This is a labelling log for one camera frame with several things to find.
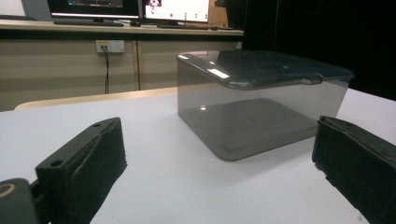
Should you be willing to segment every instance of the beige wall panel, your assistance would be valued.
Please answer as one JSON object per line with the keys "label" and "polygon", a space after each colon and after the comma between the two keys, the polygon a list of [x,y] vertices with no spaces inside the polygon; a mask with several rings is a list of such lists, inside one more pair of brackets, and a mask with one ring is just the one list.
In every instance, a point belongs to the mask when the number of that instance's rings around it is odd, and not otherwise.
{"label": "beige wall panel", "polygon": [[235,49],[236,45],[236,42],[141,41],[140,88],[151,90],[175,87],[177,85],[176,57],[181,52]]}
{"label": "beige wall panel", "polygon": [[[132,41],[109,54],[109,92],[134,91]],[[0,40],[0,111],[37,100],[103,94],[106,61],[94,41]]]}

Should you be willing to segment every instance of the plastic box lid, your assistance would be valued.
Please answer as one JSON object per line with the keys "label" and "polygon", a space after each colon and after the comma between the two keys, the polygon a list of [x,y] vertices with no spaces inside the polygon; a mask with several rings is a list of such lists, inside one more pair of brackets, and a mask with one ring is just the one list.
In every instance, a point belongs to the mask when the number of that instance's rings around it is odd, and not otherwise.
{"label": "plastic box lid", "polygon": [[199,51],[179,54],[177,60],[195,67],[221,86],[238,90],[315,85],[354,77],[343,67],[276,51]]}

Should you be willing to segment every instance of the wooden desk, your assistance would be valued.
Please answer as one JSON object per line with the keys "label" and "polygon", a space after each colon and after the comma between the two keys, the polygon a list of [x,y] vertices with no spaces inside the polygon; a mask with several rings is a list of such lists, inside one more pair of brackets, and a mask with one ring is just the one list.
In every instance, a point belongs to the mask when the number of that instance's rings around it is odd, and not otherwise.
{"label": "wooden desk", "polygon": [[123,27],[55,25],[51,21],[0,20],[0,39],[62,40],[161,40],[161,41],[242,41],[244,32],[231,30],[178,30]]}
{"label": "wooden desk", "polygon": [[174,87],[180,52],[235,49],[243,34],[0,20],[0,111],[103,92],[105,57],[93,40],[126,40],[125,52],[109,57],[109,90],[115,93]]}
{"label": "wooden desk", "polygon": [[177,93],[177,87],[163,88],[163,89],[149,90],[149,91],[128,91],[128,92],[103,94],[103,95],[70,97],[70,98],[55,99],[55,100],[28,102],[18,105],[17,107],[15,107],[15,110],[32,109],[43,106],[71,105],[71,104],[81,104],[81,103],[97,102],[97,101],[142,98],[142,97],[150,97],[157,95],[175,94],[175,93]]}

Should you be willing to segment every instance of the cable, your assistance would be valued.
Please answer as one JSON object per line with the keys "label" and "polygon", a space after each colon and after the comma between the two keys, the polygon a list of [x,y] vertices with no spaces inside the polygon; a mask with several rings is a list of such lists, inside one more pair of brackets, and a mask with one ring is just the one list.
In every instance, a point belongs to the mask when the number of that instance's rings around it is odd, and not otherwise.
{"label": "cable", "polygon": [[109,85],[109,80],[108,80],[108,50],[107,46],[101,46],[103,53],[105,54],[105,60],[106,60],[106,67],[107,67],[107,72],[106,72],[106,83],[105,83],[105,94],[108,94],[108,85]]}

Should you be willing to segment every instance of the black plastic part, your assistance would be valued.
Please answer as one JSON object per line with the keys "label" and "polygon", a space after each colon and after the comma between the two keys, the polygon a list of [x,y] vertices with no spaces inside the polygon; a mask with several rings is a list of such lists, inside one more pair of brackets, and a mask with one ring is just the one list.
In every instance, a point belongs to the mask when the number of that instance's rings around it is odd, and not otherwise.
{"label": "black plastic part", "polygon": [[119,118],[87,128],[35,169],[51,223],[90,223],[127,166]]}
{"label": "black plastic part", "polygon": [[396,223],[396,146],[352,123],[321,117],[312,160],[370,223]]}
{"label": "black plastic part", "polygon": [[40,223],[29,183],[25,179],[0,182],[1,223]]}

